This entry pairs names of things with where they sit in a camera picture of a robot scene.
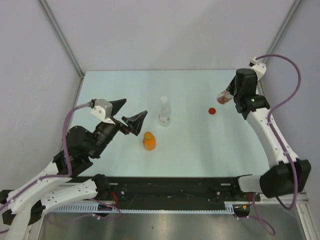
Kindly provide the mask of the milk bottle with red label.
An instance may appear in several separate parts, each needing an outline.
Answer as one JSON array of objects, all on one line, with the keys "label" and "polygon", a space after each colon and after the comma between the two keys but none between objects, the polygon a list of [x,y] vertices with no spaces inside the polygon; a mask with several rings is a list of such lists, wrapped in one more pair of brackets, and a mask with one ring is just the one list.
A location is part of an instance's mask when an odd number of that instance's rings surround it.
[{"label": "milk bottle with red label", "polygon": [[217,95],[216,99],[220,104],[224,105],[233,99],[233,95],[229,91],[224,90]]}]

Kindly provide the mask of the clear water bottle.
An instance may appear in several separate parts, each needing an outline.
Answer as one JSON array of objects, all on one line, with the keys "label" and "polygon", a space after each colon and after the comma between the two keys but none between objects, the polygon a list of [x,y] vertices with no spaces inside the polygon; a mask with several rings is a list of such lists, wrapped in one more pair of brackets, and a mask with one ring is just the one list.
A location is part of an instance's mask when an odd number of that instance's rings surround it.
[{"label": "clear water bottle", "polygon": [[171,123],[171,105],[167,96],[160,97],[160,109],[158,113],[158,118],[160,123],[167,127]]}]

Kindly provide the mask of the red bottle cap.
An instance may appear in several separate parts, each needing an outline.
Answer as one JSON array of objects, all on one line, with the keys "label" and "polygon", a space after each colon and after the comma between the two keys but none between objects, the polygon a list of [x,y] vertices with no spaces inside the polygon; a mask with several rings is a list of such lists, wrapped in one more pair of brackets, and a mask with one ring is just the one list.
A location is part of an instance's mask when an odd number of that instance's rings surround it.
[{"label": "red bottle cap", "polygon": [[211,114],[211,115],[214,115],[216,113],[216,109],[211,107],[208,112]]}]

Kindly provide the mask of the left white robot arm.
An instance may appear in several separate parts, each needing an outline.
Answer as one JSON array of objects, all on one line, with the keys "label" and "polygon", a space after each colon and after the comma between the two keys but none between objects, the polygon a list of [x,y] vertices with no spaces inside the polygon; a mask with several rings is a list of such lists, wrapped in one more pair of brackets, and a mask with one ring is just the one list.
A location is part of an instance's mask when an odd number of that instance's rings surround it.
[{"label": "left white robot arm", "polygon": [[[81,200],[98,202],[111,195],[111,185],[104,174],[96,174],[65,189],[57,188],[90,168],[93,165],[91,160],[100,158],[117,133],[140,134],[148,111],[115,119],[126,102],[125,98],[114,101],[92,99],[68,112],[62,127],[62,151],[23,186],[0,192],[2,221],[9,226],[9,229],[1,231],[5,239],[24,239],[28,226],[63,205]],[[91,108],[91,114],[100,121],[93,132],[82,126],[68,128],[73,113],[84,108]]]}]

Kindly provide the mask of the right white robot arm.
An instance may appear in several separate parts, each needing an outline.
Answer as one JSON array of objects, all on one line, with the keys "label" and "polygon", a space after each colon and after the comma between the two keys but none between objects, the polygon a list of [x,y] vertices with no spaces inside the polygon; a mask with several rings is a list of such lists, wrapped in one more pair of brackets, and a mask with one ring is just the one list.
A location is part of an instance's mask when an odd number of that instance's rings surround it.
[{"label": "right white robot arm", "polygon": [[275,198],[300,193],[311,172],[311,164],[289,147],[270,111],[263,95],[256,93],[257,73],[250,68],[235,72],[228,90],[233,95],[235,108],[256,133],[266,154],[269,170],[262,175],[243,175],[230,188],[231,196],[242,201],[249,192],[262,193]]}]

